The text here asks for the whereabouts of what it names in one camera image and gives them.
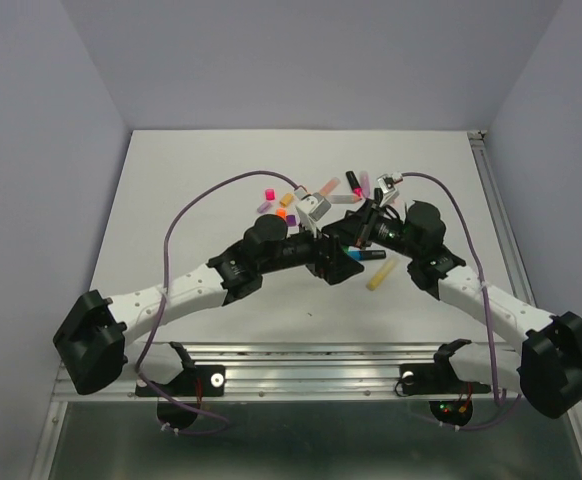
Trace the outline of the pink black highlighter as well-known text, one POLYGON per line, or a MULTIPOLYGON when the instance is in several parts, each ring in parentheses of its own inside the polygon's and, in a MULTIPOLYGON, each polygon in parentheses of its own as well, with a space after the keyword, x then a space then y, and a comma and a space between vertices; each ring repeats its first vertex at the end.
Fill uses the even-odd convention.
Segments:
POLYGON ((348 183, 352 193, 355 196, 357 196, 361 199, 364 199, 365 194, 364 194, 364 191, 362 189, 362 186, 361 186, 356 174, 353 171, 349 170, 349 171, 345 172, 345 176, 346 176, 347 183, 348 183))

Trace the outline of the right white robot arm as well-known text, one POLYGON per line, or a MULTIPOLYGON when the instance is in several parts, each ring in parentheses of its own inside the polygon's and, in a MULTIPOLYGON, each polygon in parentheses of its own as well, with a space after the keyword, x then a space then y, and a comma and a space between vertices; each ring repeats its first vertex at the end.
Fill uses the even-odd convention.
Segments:
POLYGON ((438 348, 414 383, 433 382, 454 390, 462 383, 515 392, 540 414, 556 419, 582 400, 582 318, 553 314, 488 284, 444 244, 446 226, 439 210, 416 202, 404 219, 384 217, 372 201, 323 228, 343 245, 371 243, 409 258, 407 272, 417 288, 452 306, 499 336, 507 346, 458 339, 438 348))

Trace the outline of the lilac pen cap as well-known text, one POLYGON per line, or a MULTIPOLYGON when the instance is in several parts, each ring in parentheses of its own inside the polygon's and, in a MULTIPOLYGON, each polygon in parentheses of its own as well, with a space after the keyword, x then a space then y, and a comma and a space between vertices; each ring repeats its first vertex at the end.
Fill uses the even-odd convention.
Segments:
POLYGON ((259 214, 262 214, 264 212, 267 212, 271 207, 272 207, 272 204, 269 201, 265 201, 257 207, 257 212, 259 214))

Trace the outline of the clear orange-tip highlighter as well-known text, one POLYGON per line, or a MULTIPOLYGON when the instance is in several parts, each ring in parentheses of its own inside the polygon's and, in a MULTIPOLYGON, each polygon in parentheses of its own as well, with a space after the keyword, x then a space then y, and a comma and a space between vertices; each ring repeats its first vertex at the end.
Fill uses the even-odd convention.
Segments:
POLYGON ((332 204, 352 205, 360 202, 362 198, 355 194, 336 194, 329 197, 332 204))

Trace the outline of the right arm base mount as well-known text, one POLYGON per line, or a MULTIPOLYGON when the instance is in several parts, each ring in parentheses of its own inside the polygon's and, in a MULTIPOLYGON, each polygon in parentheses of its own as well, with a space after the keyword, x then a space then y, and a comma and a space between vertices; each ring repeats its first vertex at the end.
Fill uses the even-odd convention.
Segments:
POLYGON ((462 348, 473 346, 466 339, 443 344, 429 363, 403 364, 393 391, 397 397, 445 395, 443 400, 430 400, 434 420, 456 430, 466 429, 474 407, 473 395, 492 391, 487 384, 462 381, 451 367, 450 359, 462 348))

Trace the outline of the pastel orange pen cap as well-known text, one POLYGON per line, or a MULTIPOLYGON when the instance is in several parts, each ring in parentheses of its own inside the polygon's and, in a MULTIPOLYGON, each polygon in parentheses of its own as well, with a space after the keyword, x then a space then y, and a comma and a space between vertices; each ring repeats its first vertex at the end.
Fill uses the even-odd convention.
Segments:
POLYGON ((282 207, 288 207, 294 201, 294 195, 291 193, 285 194, 279 201, 282 207))

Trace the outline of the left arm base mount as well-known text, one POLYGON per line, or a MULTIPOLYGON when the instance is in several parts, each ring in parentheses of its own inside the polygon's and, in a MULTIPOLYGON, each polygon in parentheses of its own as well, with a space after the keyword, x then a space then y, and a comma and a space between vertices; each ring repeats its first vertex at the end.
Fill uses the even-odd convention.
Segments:
POLYGON ((156 398, 161 430, 175 436, 205 436, 227 430, 228 419, 203 408, 205 399, 224 395, 226 368, 200 365, 178 342, 158 345, 142 363, 134 394, 156 398))

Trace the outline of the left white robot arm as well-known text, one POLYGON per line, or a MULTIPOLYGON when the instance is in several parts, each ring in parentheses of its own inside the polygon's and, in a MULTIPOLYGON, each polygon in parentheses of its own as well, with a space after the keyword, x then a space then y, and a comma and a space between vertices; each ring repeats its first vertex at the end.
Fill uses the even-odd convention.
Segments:
POLYGON ((259 290, 266 274, 306 267, 329 285, 363 272, 335 235, 302 230, 289 234, 278 216, 263 215, 243 238, 193 271, 163 285, 104 297, 92 290, 75 301, 53 345, 76 392, 103 390, 128 363, 141 363, 158 328, 199 311, 227 306, 259 290))

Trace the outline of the pastel orange highlighter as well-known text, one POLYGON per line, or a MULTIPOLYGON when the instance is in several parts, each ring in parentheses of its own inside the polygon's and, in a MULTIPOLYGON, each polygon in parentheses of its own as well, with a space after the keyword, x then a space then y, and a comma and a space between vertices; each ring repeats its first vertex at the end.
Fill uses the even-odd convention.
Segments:
POLYGON ((332 177, 316 193, 315 196, 320 199, 326 199, 339 185, 341 181, 337 177, 332 177))

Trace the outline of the pastel lilac highlighter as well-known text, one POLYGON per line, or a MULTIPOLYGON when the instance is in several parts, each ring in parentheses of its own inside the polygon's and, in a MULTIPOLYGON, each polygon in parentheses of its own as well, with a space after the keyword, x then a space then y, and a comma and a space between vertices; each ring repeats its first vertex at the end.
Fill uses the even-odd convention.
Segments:
POLYGON ((364 198, 372 198, 373 192, 371 188, 370 177, 367 171, 361 171, 359 175, 359 183, 364 198))

